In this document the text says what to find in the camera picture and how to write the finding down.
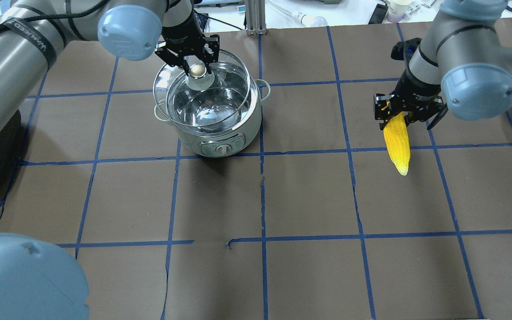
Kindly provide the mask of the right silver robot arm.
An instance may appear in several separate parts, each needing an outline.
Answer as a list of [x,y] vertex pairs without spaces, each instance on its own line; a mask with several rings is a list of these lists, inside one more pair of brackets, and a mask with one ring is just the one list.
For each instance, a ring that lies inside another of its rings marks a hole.
[[405,63],[392,93],[375,94],[374,118],[384,129],[395,117],[407,125],[448,112],[466,121],[512,108],[512,47],[500,44],[495,22],[506,0],[445,0],[423,38],[397,42],[391,58]]

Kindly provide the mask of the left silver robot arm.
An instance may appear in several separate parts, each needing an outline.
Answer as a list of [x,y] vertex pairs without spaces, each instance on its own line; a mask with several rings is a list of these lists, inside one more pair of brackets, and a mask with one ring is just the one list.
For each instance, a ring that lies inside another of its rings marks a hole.
[[[193,0],[3,0],[0,16],[0,176],[20,133],[20,105],[73,41],[117,57],[152,54],[189,70],[217,61],[219,35],[199,27]],[[89,288],[75,257],[35,238],[0,233],[0,320],[87,320]]]

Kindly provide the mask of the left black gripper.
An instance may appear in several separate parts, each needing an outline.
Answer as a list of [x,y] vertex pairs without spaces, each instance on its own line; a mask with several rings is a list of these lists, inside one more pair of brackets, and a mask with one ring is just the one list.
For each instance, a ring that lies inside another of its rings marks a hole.
[[220,35],[204,36],[193,10],[188,13],[169,10],[163,20],[162,38],[158,42],[155,55],[171,67],[182,69],[189,76],[190,66],[186,56],[195,55],[212,74],[211,64],[219,61]]

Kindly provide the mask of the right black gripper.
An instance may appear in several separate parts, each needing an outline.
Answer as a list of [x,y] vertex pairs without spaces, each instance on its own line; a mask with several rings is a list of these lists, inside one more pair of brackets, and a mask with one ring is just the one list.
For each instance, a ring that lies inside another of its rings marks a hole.
[[374,118],[379,121],[380,130],[398,117],[406,122],[406,113],[410,124],[431,120],[426,130],[432,130],[447,114],[447,104],[438,97],[438,85],[419,81],[409,73],[403,73],[391,94],[374,95]]

